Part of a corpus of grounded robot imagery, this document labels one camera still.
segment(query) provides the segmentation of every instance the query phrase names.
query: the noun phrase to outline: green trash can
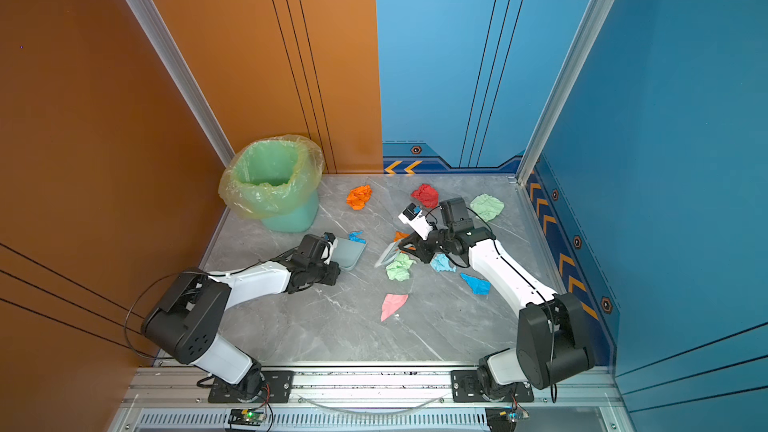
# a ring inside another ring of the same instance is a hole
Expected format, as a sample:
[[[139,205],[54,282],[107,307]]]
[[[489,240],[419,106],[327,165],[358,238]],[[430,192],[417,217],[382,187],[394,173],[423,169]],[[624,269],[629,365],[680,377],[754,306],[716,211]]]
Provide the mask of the green trash can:
[[[224,170],[219,196],[243,218],[275,232],[304,232],[315,220],[322,151],[302,136],[257,140]]]

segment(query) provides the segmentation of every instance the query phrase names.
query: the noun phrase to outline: orange wall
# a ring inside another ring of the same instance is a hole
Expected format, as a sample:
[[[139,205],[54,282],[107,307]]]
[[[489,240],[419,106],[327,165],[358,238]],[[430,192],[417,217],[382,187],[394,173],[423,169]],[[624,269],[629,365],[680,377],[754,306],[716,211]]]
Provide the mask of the orange wall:
[[[235,151],[295,133],[382,170],[376,0],[153,0]]]
[[[3,426],[101,430],[146,364],[115,322],[198,263],[223,167],[124,0],[3,0],[0,29],[0,243],[94,292],[0,247]]]

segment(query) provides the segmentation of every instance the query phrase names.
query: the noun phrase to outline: marble tabletop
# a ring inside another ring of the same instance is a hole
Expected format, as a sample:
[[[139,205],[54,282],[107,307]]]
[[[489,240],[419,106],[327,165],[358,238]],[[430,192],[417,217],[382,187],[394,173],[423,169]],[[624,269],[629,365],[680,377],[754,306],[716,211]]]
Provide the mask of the marble tabletop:
[[[506,176],[324,176],[318,193],[320,209],[306,233],[332,232],[346,237],[362,231],[366,250],[357,266],[342,271],[334,286],[315,284],[296,294],[268,295],[228,310],[222,335],[263,364],[295,361],[440,360],[475,363],[480,357],[513,347],[517,318],[493,288],[474,295],[460,272],[482,278],[471,269],[435,272],[417,262],[411,278],[390,281],[384,267],[374,268],[396,231],[410,233],[397,216],[423,183],[440,199],[464,197],[467,204],[487,193],[501,199],[504,210],[491,221],[507,252],[523,267],[552,286],[552,276],[527,238],[525,216]],[[363,210],[346,204],[351,188],[368,184],[373,194]],[[303,234],[272,232],[260,221],[233,212],[208,257],[208,272],[242,268],[299,244]],[[408,294],[398,312],[380,322],[387,294]]]

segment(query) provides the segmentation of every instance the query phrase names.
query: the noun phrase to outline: yellow plastic bag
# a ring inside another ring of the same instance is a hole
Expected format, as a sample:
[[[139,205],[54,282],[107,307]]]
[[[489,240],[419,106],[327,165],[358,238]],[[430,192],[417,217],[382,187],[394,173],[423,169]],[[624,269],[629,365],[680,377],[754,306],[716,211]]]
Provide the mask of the yellow plastic bag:
[[[224,170],[219,196],[243,218],[285,216],[312,196],[323,165],[322,150],[305,137],[256,140]]]

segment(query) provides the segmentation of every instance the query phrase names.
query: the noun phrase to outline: light green crumpled paper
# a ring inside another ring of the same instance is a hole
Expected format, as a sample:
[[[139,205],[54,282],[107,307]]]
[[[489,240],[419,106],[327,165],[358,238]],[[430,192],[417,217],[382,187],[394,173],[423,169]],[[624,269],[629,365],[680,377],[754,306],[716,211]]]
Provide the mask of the light green crumpled paper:
[[[395,257],[395,261],[386,266],[386,275],[391,281],[402,282],[408,280],[411,277],[408,269],[415,262],[416,261],[410,258],[408,254],[400,252],[397,257]]]
[[[475,200],[469,203],[469,207],[474,210],[483,220],[491,220],[502,213],[504,202],[494,196],[483,194],[475,197]]]

